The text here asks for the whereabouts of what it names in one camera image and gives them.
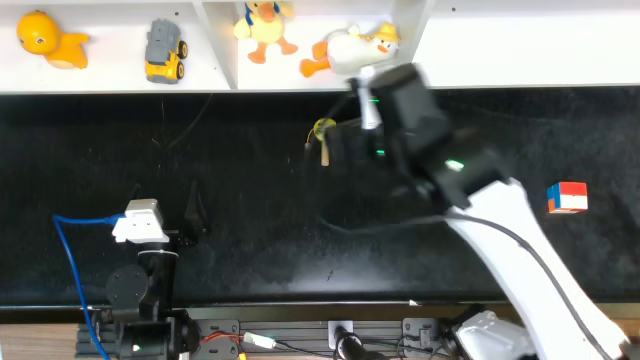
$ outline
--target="white connector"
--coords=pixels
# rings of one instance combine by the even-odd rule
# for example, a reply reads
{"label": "white connector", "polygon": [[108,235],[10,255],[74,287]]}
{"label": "white connector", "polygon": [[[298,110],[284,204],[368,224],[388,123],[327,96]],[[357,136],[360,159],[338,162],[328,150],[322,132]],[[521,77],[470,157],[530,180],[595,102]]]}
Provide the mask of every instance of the white connector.
{"label": "white connector", "polygon": [[244,333],[243,341],[249,344],[254,344],[256,346],[263,347],[265,349],[273,349],[274,347],[276,347],[276,341],[273,340],[272,338],[268,338],[266,336],[262,336],[262,335],[258,335],[250,332]]}
{"label": "white connector", "polygon": [[131,200],[124,215],[113,228],[112,234],[116,237],[116,242],[169,242],[169,237],[162,231],[163,220],[157,200]]}

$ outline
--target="blue ethernet cable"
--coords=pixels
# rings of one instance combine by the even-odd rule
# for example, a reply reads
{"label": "blue ethernet cable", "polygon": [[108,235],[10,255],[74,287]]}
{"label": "blue ethernet cable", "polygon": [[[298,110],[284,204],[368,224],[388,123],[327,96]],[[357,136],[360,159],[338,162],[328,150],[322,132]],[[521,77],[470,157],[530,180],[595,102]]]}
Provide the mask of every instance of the blue ethernet cable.
{"label": "blue ethernet cable", "polygon": [[53,215],[53,225],[56,227],[58,231],[58,235],[60,236],[60,240],[62,241],[62,245],[64,246],[64,250],[67,252],[67,257],[69,258],[69,263],[71,264],[71,271],[73,272],[73,277],[76,280],[76,287],[78,288],[78,295],[80,296],[80,303],[82,303],[82,311],[84,312],[84,318],[87,321],[87,327],[89,328],[89,333],[91,334],[91,339],[93,343],[98,348],[98,351],[102,355],[105,360],[109,360],[109,355],[102,347],[100,340],[98,339],[98,335],[96,334],[96,330],[93,328],[93,324],[91,323],[91,316],[89,315],[89,307],[87,306],[87,300],[84,297],[84,290],[82,288],[82,282],[80,281],[80,274],[78,273],[78,267],[76,266],[76,262],[73,259],[73,255],[71,254],[71,248],[69,248],[69,243],[67,242],[67,238],[64,236],[64,232],[62,231],[62,226],[60,224],[74,224],[74,225],[96,225],[96,224],[106,224],[106,225],[115,225],[118,219],[123,218],[124,214],[117,214],[113,216],[108,216],[105,218],[99,219],[71,219],[60,215]]}

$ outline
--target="wooden floor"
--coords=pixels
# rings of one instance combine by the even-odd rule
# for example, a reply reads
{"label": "wooden floor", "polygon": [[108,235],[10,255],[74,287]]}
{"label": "wooden floor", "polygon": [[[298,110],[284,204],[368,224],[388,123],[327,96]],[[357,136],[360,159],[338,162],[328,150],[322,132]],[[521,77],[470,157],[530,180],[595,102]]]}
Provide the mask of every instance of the wooden floor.
{"label": "wooden floor", "polygon": [[[629,337],[640,336],[640,319],[614,320]],[[0,325],[0,360],[71,360],[78,325]],[[250,360],[274,360],[250,357]],[[288,360],[316,360],[311,356],[291,356]]]}

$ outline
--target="toy truck wheel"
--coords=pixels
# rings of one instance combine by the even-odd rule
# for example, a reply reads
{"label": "toy truck wheel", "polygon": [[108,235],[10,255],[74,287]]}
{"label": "toy truck wheel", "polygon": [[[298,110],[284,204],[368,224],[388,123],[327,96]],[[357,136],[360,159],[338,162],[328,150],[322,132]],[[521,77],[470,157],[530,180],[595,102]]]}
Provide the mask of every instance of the toy truck wheel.
{"label": "toy truck wheel", "polygon": [[187,46],[186,42],[181,40],[178,43],[178,57],[180,59],[184,59],[187,57],[187,54],[189,54],[189,47]]}
{"label": "toy truck wheel", "polygon": [[184,77],[184,65],[182,65],[182,61],[178,61],[178,66],[176,67],[176,75],[178,76],[178,80]]}

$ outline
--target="blue vest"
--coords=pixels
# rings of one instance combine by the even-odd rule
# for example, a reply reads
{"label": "blue vest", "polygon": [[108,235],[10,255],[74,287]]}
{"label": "blue vest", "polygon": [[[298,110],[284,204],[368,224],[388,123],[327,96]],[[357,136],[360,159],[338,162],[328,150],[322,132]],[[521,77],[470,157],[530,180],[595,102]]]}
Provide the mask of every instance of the blue vest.
{"label": "blue vest", "polygon": [[[253,26],[253,20],[251,20],[251,14],[253,14],[253,11],[249,8],[249,4],[244,3],[244,8],[247,9],[247,13],[244,15],[244,19],[247,20],[247,24],[249,24],[249,26]],[[278,6],[277,3],[273,3],[273,10],[276,11],[276,14],[280,13],[280,6]]]}

